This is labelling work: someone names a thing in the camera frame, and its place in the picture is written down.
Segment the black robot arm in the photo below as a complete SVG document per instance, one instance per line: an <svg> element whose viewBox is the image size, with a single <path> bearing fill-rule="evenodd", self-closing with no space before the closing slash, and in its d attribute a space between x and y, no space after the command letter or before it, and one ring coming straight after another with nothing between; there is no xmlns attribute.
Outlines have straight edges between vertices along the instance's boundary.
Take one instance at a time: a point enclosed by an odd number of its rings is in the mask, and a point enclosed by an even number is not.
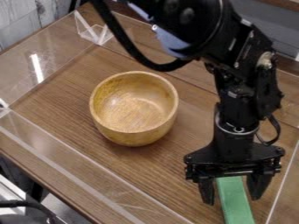
<svg viewBox="0 0 299 224"><path fill-rule="evenodd" d="M219 102L207 146L184 156L185 178L199 185L201 201L215 199L213 180L244 176L257 200L280 172L284 149L263 140L259 122L280 129L273 112L284 97L276 81L276 51L265 34L235 12L229 0L127 0L157 26L167 52L201 60L213 75Z"/></svg>

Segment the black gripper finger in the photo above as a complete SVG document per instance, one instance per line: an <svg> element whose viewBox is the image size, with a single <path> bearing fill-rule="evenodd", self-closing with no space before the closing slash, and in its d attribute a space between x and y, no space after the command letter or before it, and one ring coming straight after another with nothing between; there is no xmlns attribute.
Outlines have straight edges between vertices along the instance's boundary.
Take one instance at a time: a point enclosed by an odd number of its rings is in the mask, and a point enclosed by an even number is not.
<svg viewBox="0 0 299 224"><path fill-rule="evenodd" d="M212 178L207 178L207 179L200 180L199 190L200 190L201 201L205 204L212 206L213 205L213 199L215 199L213 179Z"/></svg>
<svg viewBox="0 0 299 224"><path fill-rule="evenodd" d="M259 200L272 180L272 175L251 174L247 176L247 189L252 200Z"/></svg>

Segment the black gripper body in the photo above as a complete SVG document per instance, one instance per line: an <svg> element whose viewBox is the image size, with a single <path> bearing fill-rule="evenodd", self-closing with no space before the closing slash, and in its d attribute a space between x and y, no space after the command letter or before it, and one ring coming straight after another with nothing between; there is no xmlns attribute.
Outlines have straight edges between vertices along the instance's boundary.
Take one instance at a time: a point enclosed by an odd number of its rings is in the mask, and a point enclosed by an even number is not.
<svg viewBox="0 0 299 224"><path fill-rule="evenodd" d="M244 175L269 175L280 172L285 150L253 141L253 135L233 135L213 130L209 144L183 158L185 178L199 183L204 179Z"/></svg>

